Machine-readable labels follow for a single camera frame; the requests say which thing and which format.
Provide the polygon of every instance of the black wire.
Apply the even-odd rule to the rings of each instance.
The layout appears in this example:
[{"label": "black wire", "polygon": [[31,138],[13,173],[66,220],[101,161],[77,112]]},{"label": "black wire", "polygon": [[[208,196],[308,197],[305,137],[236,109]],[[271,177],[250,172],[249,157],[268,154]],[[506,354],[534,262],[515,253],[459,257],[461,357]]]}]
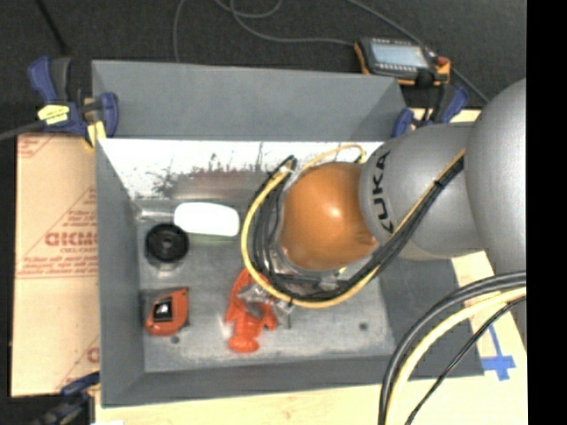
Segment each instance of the black wire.
[{"label": "black wire", "polygon": [[25,134],[26,132],[36,131],[38,129],[41,129],[42,126],[42,121],[34,121],[33,123],[28,123],[14,129],[9,129],[0,134],[0,142],[3,142],[4,140],[7,140],[9,138],[13,138],[17,135]]},{"label": "black wire", "polygon": [[393,379],[398,374],[399,368],[407,357],[409,349],[425,328],[428,328],[432,322],[437,322],[441,314],[456,305],[460,305],[466,300],[499,290],[512,290],[514,288],[523,287],[525,286],[525,283],[525,272],[498,274],[493,277],[487,277],[473,282],[465,287],[461,287],[441,299],[436,305],[430,308],[430,310],[419,321],[417,321],[401,339],[398,347],[390,357],[388,367],[384,372],[382,380],[378,424],[385,424],[384,421],[387,414],[387,405],[391,396]]},{"label": "black wire", "polygon": [[408,419],[406,420],[405,425],[411,425],[411,423],[416,418],[417,414],[425,404],[425,402],[430,398],[431,395],[439,388],[439,386],[445,381],[445,379],[451,374],[453,369],[461,362],[462,358],[470,351],[470,349],[474,346],[474,344],[478,341],[478,339],[488,330],[488,328],[500,317],[508,312],[511,308],[515,307],[516,305],[520,304],[521,302],[525,301],[525,297],[521,297],[514,301],[507,303],[503,306],[498,312],[496,312],[493,316],[491,316],[486,322],[480,327],[477,332],[467,341],[467,343],[461,348],[461,350],[454,356],[453,360],[445,367],[445,370],[441,372],[435,383],[430,387],[427,393],[423,396],[423,398],[419,401],[417,406],[409,415]]},{"label": "black wire", "polygon": [[[178,51],[178,47],[177,47],[178,31],[179,31],[178,26],[179,26],[179,19],[180,19],[180,16],[181,16],[181,11],[183,9],[185,1],[186,0],[180,0],[179,3],[177,4],[177,8],[175,9],[174,25],[173,25],[173,29],[172,29],[174,55],[175,55],[175,60],[177,62],[180,61],[179,51]],[[213,0],[213,1],[220,8],[222,8],[224,11],[230,12],[233,15],[233,17],[235,18],[235,21],[244,30],[248,31],[249,33],[251,33],[252,35],[254,35],[254,36],[256,36],[260,39],[264,39],[264,40],[271,41],[271,42],[274,42],[274,43],[333,43],[333,44],[345,45],[345,46],[349,46],[349,47],[352,47],[352,45],[353,45],[352,42],[348,42],[346,40],[336,39],[336,38],[324,38],[324,37],[279,38],[279,37],[275,37],[275,36],[272,36],[272,35],[265,35],[265,34],[255,30],[255,29],[247,26],[244,23],[243,18],[244,19],[263,19],[263,18],[267,18],[267,17],[273,15],[281,7],[283,0],[277,0],[275,5],[270,10],[263,12],[263,13],[240,12],[236,9],[236,6],[235,6],[236,0],[229,0],[229,5],[224,4],[221,0]],[[365,5],[361,2],[358,2],[357,0],[343,0],[343,1],[348,2],[349,4],[352,4],[353,6],[356,6],[357,8],[360,8],[360,9],[364,10],[365,12],[368,12],[372,16],[379,18],[385,24],[394,28],[395,30],[397,30],[398,32],[400,32],[401,34],[406,36],[408,39],[410,39],[414,43],[425,45],[425,43],[422,42],[417,36],[413,35],[409,31],[407,31],[407,29],[405,29],[402,25],[396,23],[392,19],[387,18],[381,12],[378,12],[378,11],[370,8],[369,6],[367,6],[367,5]],[[453,71],[453,73],[456,77],[458,77],[463,83],[465,83],[470,89],[472,89],[472,91],[475,92],[485,103],[488,103],[488,98],[485,96],[485,94],[482,93],[482,91],[480,91],[472,82],[470,82],[466,77],[464,77],[454,67],[452,67],[452,71]]]},{"label": "black wire", "polygon": [[43,15],[45,22],[47,22],[47,25],[50,28],[50,31],[53,34],[53,37],[55,38],[55,41],[57,41],[57,44],[59,46],[59,53],[62,56],[66,57],[71,51],[71,48],[66,44],[65,40],[63,39],[63,36],[61,36],[61,33],[59,32],[57,26],[55,25],[55,22],[51,18],[49,10],[45,6],[45,3],[43,2],[43,0],[35,0],[35,4],[37,4],[40,13]]},{"label": "black wire", "polygon": [[[334,290],[319,290],[307,294],[299,294],[298,292],[289,289],[283,278],[278,276],[278,273],[274,271],[273,260],[269,253],[269,247],[266,249],[266,247],[263,246],[263,242],[260,240],[262,238],[258,238],[260,230],[257,231],[257,227],[261,227],[262,230],[260,232],[266,236],[268,234],[266,228],[269,225],[269,219],[274,212],[274,208],[276,208],[276,212],[278,212],[276,204],[278,203],[279,194],[281,194],[283,187],[279,189],[279,191],[277,191],[276,188],[270,192],[270,194],[275,194],[272,199],[265,200],[260,206],[260,209],[263,208],[263,210],[262,212],[260,212],[260,210],[258,211],[258,219],[255,221],[256,228],[252,232],[254,235],[254,240],[252,242],[252,254],[254,257],[261,256],[262,259],[256,258],[256,260],[254,260],[254,267],[259,267],[260,272],[267,276],[272,285],[281,293],[289,296],[292,300],[300,299],[322,302],[337,298],[351,290],[354,285],[356,285],[363,277],[369,275],[372,270],[379,267],[374,273],[374,277],[376,277],[379,273],[383,272],[390,263],[392,263],[392,261],[403,250],[411,236],[415,233],[427,210],[431,207],[437,196],[441,193],[445,186],[462,171],[463,166],[464,156],[461,156],[441,178],[435,181],[422,203],[414,210],[412,215],[409,216],[402,227],[394,233],[386,244],[381,245],[372,254],[369,261],[356,274],[348,279],[348,281],[341,283]],[[289,278],[289,282],[293,283],[292,277]]]}]

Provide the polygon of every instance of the orange object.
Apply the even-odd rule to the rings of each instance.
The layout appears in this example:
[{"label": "orange object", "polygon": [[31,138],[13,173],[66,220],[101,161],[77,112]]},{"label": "orange object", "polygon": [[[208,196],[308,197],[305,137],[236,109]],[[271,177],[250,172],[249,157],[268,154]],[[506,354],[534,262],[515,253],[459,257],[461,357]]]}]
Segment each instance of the orange object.
[{"label": "orange object", "polygon": [[224,318],[226,322],[234,321],[234,335],[229,340],[229,347],[236,352],[255,352],[260,348],[256,338],[266,326],[273,330],[277,326],[277,318],[269,304],[258,304],[262,317],[256,318],[248,313],[246,303],[237,294],[246,285],[254,283],[247,269],[243,269],[230,292],[229,310]]},{"label": "orange object", "polygon": [[361,164],[329,162],[309,168],[283,201],[278,237],[283,254],[312,271],[338,269],[369,255],[377,240],[358,201]]},{"label": "orange object", "polygon": [[157,297],[144,327],[153,336],[172,336],[187,322],[189,289],[181,288]]}]

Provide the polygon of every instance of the cable bundle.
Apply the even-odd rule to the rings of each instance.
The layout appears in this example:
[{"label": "cable bundle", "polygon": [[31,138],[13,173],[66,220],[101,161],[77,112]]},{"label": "cable bundle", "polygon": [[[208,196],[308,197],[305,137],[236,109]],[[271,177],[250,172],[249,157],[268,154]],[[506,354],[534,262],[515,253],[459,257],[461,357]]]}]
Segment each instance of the cable bundle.
[{"label": "cable bundle", "polygon": [[[425,337],[420,338],[423,332],[430,328],[433,323],[438,323],[440,317],[447,313],[452,307],[475,298],[480,298],[493,293],[492,296],[484,298],[474,305],[469,305],[460,311],[451,314],[438,326],[431,330]],[[497,274],[477,282],[464,286],[434,305],[422,319],[420,319],[403,337],[398,348],[392,355],[388,368],[384,373],[382,381],[382,391],[380,392],[380,405],[378,414],[378,425],[394,424],[394,412],[397,397],[403,385],[417,365],[417,362],[425,352],[445,333],[456,324],[470,318],[472,315],[490,307],[500,305],[501,308],[471,337],[463,346],[451,363],[441,373],[437,381],[431,386],[425,397],[417,404],[416,408],[409,415],[406,425],[409,425],[417,413],[440,386],[443,380],[456,367],[458,362],[464,357],[474,343],[485,333],[488,327],[499,319],[511,307],[522,302],[526,298],[526,272],[512,274]]]}]

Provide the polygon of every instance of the cardboard sheet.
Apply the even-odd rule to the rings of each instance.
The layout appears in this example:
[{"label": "cardboard sheet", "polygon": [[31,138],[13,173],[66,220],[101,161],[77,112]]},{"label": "cardboard sheet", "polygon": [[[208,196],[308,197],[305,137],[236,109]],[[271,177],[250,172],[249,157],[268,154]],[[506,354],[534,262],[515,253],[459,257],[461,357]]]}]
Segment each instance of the cardboard sheet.
[{"label": "cardboard sheet", "polygon": [[12,395],[54,393],[99,365],[94,151],[22,135],[17,159]]}]

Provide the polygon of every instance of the orange plastic toy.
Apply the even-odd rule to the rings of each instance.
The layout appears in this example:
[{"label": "orange plastic toy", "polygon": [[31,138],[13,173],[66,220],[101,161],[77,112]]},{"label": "orange plastic toy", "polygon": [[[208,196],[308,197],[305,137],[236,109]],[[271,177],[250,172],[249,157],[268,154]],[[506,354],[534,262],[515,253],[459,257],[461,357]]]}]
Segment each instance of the orange plastic toy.
[{"label": "orange plastic toy", "polygon": [[229,340],[229,347],[236,352],[255,352],[260,348],[256,338],[266,326],[273,330],[277,326],[277,318],[269,304],[258,304],[263,312],[261,318],[255,318],[248,313],[245,302],[237,294],[254,280],[244,269],[237,278],[230,292],[229,310],[224,318],[226,322],[234,321],[234,335]]}]

